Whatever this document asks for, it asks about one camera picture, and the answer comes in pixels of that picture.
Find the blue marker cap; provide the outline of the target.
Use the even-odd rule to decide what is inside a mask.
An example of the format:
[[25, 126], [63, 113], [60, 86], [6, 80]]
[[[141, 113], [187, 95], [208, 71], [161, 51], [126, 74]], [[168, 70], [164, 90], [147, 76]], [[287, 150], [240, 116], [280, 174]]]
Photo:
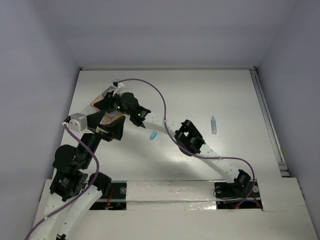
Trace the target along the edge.
[[157, 131], [152, 132], [152, 134], [150, 135], [149, 139], [152, 141], [156, 138], [156, 136], [158, 135]]

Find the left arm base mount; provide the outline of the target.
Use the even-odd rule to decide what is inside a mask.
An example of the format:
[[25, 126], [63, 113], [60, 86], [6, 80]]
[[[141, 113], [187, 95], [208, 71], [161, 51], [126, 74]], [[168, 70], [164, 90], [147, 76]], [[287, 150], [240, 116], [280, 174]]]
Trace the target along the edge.
[[112, 181], [112, 179], [99, 172], [93, 185], [102, 190], [102, 196], [90, 207], [90, 210], [122, 211], [127, 209], [126, 181]]

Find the blue highlighter marker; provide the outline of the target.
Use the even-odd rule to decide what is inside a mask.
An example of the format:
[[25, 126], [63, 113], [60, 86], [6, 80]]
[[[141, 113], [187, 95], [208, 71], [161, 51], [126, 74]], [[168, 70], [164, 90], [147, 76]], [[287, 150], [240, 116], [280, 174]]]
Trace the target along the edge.
[[216, 118], [214, 116], [212, 116], [211, 120], [210, 120], [210, 124], [211, 124], [211, 133], [213, 135], [217, 134], [217, 122], [216, 122]]

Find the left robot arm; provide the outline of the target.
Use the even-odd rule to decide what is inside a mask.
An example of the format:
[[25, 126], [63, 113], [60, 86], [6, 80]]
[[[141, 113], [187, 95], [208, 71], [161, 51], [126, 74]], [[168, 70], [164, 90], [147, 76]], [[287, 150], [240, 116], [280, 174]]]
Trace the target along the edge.
[[78, 142], [61, 145], [55, 152], [56, 170], [42, 219], [25, 237], [27, 240], [69, 240], [91, 206], [112, 192], [112, 179], [101, 173], [95, 152], [102, 140], [123, 136], [125, 116], [104, 110], [90, 115], [75, 113], [62, 123]]

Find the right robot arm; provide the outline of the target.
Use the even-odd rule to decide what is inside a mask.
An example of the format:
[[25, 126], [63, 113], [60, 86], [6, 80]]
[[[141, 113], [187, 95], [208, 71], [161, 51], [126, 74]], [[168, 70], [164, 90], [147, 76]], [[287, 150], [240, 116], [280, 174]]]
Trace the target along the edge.
[[121, 112], [129, 116], [129, 120], [137, 127], [167, 134], [177, 144], [182, 153], [200, 159], [216, 171], [228, 183], [227, 188], [236, 197], [243, 198], [246, 195], [251, 176], [232, 166], [214, 152], [190, 120], [186, 119], [183, 122], [167, 120], [141, 106], [134, 94], [130, 92], [122, 94], [113, 91], [107, 92], [93, 106], [108, 113]]

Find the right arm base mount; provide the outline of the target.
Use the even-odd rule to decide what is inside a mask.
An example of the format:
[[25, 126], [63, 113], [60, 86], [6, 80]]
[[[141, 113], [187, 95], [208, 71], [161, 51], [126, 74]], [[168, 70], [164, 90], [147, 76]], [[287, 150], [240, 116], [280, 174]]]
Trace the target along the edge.
[[258, 182], [251, 181], [245, 191], [237, 189], [232, 183], [214, 183], [213, 195], [218, 210], [263, 209]]

